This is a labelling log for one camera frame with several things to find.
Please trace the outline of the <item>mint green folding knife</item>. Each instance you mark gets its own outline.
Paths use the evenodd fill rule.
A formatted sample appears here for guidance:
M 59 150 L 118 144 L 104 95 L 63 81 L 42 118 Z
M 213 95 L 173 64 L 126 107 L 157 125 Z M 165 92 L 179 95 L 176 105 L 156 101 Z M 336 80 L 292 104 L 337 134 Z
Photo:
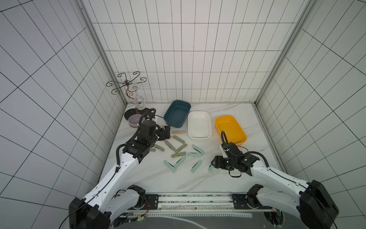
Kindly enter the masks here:
M 194 173 L 201 165 L 202 165 L 203 161 L 202 160 L 198 160 L 193 167 L 191 168 L 190 172 Z
M 194 157 L 200 157 L 202 156 L 203 154 L 201 153 L 196 153 L 196 152 L 190 152 L 190 153 L 187 153 L 187 156 L 194 156 Z
M 185 160 L 186 160 L 187 156 L 184 155 L 182 156 L 175 164 L 174 164 L 174 167 L 175 168 L 178 168 Z
M 205 153 L 204 150 L 202 150 L 201 148 L 199 148 L 198 146 L 196 145 L 192 145 L 192 148 L 197 152 L 197 153 L 200 153 L 201 155 L 203 155 Z
M 176 171 L 176 167 L 174 165 L 172 165 L 171 163 L 169 163 L 167 160 L 163 161 L 164 165 L 167 166 L 172 172 Z
M 214 166 L 211 165 L 211 166 L 208 167 L 209 172 L 212 172 L 213 170 L 214 170 Z

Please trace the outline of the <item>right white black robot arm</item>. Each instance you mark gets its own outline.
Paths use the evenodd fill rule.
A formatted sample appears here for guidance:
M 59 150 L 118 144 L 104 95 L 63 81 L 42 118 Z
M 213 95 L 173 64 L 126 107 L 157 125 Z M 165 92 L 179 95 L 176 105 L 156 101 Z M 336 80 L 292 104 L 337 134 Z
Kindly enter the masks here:
M 220 149 L 223 155 L 213 158 L 212 167 L 228 172 L 238 170 L 278 189 L 272 191 L 255 184 L 237 200 L 239 205 L 253 210 L 274 208 L 276 211 L 268 221 L 275 226 L 283 222 L 283 212 L 298 217 L 309 229 L 329 229 L 336 225 L 339 209 L 322 183 L 316 180 L 307 182 L 274 169 L 263 154 L 255 151 L 243 153 L 234 143 L 224 142 Z

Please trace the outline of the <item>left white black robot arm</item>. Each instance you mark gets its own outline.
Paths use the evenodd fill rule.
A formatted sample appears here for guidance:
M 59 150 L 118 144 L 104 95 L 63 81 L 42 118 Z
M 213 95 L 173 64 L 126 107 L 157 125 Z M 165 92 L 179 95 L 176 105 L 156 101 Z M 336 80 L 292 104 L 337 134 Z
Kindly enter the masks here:
M 170 138 L 170 126 L 161 128 L 154 120 L 139 123 L 134 135 L 116 149 L 116 165 L 83 198 L 69 205 L 71 229 L 108 229 L 110 224 L 132 207 L 144 206 L 145 190 L 131 185 L 116 197 L 128 173 L 150 153 L 158 140 Z

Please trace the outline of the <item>dark teal storage box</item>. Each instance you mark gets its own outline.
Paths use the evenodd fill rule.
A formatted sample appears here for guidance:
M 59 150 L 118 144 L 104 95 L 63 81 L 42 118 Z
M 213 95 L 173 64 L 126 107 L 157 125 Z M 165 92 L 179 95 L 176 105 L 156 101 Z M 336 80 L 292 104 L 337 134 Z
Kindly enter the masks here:
M 164 114 L 164 120 L 167 125 L 175 128 L 181 128 L 190 113 L 191 104 L 182 100 L 175 100 L 171 103 Z

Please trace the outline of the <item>yellow storage box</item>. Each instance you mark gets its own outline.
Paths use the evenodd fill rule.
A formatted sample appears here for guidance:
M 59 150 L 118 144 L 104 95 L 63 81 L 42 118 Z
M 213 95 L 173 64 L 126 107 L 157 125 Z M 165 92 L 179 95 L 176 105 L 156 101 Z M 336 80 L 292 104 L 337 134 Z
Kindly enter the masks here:
M 224 131 L 229 142 L 233 142 L 241 146 L 247 141 L 246 133 L 243 131 L 235 117 L 231 115 L 224 115 L 215 120 L 215 128 L 219 136 Z

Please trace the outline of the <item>white storage box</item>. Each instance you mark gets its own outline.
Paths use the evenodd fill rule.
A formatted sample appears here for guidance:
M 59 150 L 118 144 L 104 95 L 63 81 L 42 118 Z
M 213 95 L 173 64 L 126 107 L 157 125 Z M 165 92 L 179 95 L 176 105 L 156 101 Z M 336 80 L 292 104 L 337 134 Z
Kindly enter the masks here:
M 210 115 L 205 111 L 192 111 L 188 115 L 188 135 L 192 139 L 209 139 L 212 136 Z

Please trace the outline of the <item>olive green folding knife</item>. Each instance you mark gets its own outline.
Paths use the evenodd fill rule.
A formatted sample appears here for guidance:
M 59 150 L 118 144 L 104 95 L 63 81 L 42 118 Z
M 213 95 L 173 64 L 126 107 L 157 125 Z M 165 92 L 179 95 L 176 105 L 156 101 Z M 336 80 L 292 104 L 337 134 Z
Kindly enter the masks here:
M 186 148 L 188 145 L 186 143 L 184 143 L 183 145 L 181 145 L 179 148 L 177 148 L 174 152 L 175 153 L 179 153 L 180 151 L 182 151 L 184 148 Z
M 181 139 L 179 136 L 174 135 L 174 136 L 173 136 L 173 138 L 174 138 L 175 140 L 179 141 L 180 143 L 185 144 L 185 140 Z
M 171 158 L 176 158 L 176 157 L 185 156 L 185 155 L 186 155 L 186 152 L 174 153 L 171 155 Z
M 154 147 L 155 147 L 156 149 L 158 149 L 158 150 L 162 151 L 162 152 L 164 152 L 164 151 L 165 151 L 165 149 L 164 149 L 163 147 L 161 147 L 161 146 L 159 146 L 159 145 L 157 145 L 157 144 L 155 144 L 155 145 L 154 145 Z
M 165 144 L 172 150 L 172 151 L 175 151 L 176 148 L 168 141 L 168 140 L 165 140 Z

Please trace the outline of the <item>pink folding knife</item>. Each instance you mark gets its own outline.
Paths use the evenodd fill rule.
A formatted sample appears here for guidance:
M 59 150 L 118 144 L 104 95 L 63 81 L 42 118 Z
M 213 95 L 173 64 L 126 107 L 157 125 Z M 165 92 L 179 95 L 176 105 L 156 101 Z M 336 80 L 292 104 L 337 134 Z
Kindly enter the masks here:
M 185 134 L 186 133 L 186 131 L 184 131 L 184 130 L 180 130 L 180 131 L 172 131 L 172 134 L 173 135 L 180 135 L 180 134 Z

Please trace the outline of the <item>pink glass bowl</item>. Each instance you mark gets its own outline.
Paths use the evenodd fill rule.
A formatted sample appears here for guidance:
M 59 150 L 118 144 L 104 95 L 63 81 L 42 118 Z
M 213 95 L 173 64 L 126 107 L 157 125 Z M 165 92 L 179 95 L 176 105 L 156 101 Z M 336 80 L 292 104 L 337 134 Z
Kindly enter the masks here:
M 132 128 L 137 128 L 139 126 L 140 118 L 142 117 L 141 114 L 134 114 L 128 118 L 128 124 Z

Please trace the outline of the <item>clear glass on rack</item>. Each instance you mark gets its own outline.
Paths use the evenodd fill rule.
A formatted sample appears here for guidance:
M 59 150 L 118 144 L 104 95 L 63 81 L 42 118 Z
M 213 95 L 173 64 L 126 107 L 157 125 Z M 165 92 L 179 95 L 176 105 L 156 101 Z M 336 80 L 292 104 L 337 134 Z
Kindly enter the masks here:
M 135 108 L 137 110 L 145 109 L 145 99 L 140 95 L 138 95 L 134 98 L 134 104 L 135 104 Z

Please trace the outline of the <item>metal scroll cup rack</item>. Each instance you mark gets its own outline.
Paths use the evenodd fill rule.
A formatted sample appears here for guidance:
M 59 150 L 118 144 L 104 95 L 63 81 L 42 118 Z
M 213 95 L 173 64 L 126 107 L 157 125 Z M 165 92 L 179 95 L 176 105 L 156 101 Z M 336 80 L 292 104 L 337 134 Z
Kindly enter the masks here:
M 135 71 L 132 73 L 134 76 L 133 79 L 128 80 L 126 73 L 119 73 L 116 77 L 117 79 L 122 79 L 121 82 L 117 80 L 111 80 L 106 83 L 106 87 L 112 87 L 114 85 L 118 85 L 116 88 L 111 90 L 111 94 L 117 95 L 123 92 L 127 96 L 127 98 L 130 100 L 131 104 L 134 105 L 134 108 L 128 109 L 124 113 L 124 118 L 128 120 L 128 118 L 134 114 L 143 114 L 148 110 L 148 108 L 145 108 L 144 110 L 137 110 L 135 108 L 134 104 L 134 98 L 138 96 L 137 92 L 142 86 L 143 83 L 147 81 L 146 77 L 140 76 L 139 71 Z

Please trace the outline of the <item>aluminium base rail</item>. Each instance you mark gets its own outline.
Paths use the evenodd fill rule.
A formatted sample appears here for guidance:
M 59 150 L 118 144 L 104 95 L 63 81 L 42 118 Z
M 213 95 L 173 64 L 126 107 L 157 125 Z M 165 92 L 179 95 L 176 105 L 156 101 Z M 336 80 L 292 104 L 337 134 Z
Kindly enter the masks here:
M 300 201 L 283 192 L 261 189 L 258 194 L 246 193 L 165 193 L 146 194 L 149 211 L 153 212 L 219 212 L 273 211 L 299 213 Z

